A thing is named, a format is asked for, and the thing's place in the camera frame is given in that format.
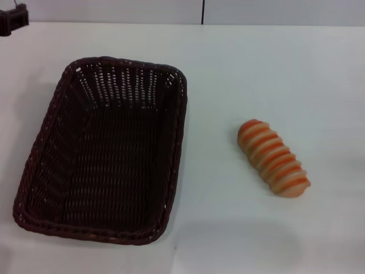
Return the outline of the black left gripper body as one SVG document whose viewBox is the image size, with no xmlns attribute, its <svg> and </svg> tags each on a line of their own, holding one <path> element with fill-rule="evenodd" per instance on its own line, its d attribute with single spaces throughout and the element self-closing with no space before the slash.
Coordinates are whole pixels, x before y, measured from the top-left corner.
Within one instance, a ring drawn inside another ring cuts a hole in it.
<svg viewBox="0 0 365 274">
<path fill-rule="evenodd" d="M 1 10 L 0 36 L 8 37 L 12 31 L 29 25 L 29 11 L 26 4 L 16 4 L 14 9 Z"/>
</svg>

